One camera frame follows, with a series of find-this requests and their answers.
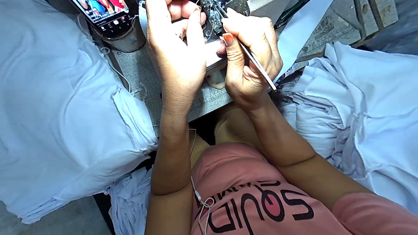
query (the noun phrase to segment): fabric pile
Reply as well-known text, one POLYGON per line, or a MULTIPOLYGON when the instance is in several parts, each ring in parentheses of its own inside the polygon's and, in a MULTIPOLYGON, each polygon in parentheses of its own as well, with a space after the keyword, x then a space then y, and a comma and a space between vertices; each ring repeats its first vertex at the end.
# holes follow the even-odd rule
POLYGON ((418 215, 418 56, 335 43, 325 57, 283 90, 283 116, 340 171, 418 215))
POLYGON ((116 235, 145 233, 152 171, 141 168, 126 174, 106 191, 111 197, 109 215, 116 235))
POLYGON ((104 192, 158 140, 74 21, 45 0, 0 6, 0 200, 29 224, 104 192))

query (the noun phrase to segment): pink t-shirt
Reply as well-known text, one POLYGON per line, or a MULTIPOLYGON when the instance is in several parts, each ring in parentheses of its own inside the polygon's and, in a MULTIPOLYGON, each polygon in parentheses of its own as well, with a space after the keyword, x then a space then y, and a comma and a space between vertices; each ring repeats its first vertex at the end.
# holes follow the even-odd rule
MULTIPOLYGON (((225 143, 205 150, 192 177, 202 199, 215 201, 207 234, 418 234, 417 216, 374 194, 346 195, 329 211, 287 183, 262 154, 246 144, 225 143)), ((195 199, 191 234, 201 235, 202 205, 195 199)), ((207 217, 205 208, 203 226, 207 217)))

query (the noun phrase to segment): smartphone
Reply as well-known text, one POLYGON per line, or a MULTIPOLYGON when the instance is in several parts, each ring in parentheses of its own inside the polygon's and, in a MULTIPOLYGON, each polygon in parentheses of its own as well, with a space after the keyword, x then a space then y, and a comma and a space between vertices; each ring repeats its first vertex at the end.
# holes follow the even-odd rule
POLYGON ((129 31, 135 14, 124 0, 69 0, 87 21, 107 39, 129 31))

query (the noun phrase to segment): hand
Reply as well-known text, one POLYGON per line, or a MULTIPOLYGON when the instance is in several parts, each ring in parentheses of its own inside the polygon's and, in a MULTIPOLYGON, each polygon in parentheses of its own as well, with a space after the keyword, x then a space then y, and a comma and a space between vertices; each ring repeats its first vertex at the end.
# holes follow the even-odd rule
POLYGON ((163 111, 187 116, 206 73, 206 15, 188 0, 146 0, 150 56, 161 80, 163 111), (185 19, 175 23, 172 20, 185 19), (187 45, 182 41, 187 36, 187 45))
POLYGON ((275 79, 283 67, 277 48, 277 38, 271 19, 243 16, 231 8, 228 18, 222 19, 228 33, 223 35, 219 53, 228 55, 225 87, 228 94, 243 111, 251 112, 263 106, 269 98, 269 87, 264 76, 250 62, 245 65, 245 52, 237 38, 257 56, 271 79, 275 79))

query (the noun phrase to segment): gray table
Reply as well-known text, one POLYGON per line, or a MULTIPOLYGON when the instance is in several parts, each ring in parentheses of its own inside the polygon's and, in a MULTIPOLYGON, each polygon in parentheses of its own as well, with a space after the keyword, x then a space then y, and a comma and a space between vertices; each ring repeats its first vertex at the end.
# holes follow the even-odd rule
MULTIPOLYGON (((334 0, 315 31, 299 53, 295 68, 306 66, 307 60, 322 56, 326 43, 363 44, 379 30, 395 23, 398 14, 394 0, 334 0)), ((161 115, 161 87, 145 48, 133 53, 112 51, 110 58, 130 82, 134 96, 144 100, 156 134, 159 134, 161 115)), ((190 110, 189 121, 195 120, 227 103, 231 98, 225 89, 218 90, 204 82, 190 110)))

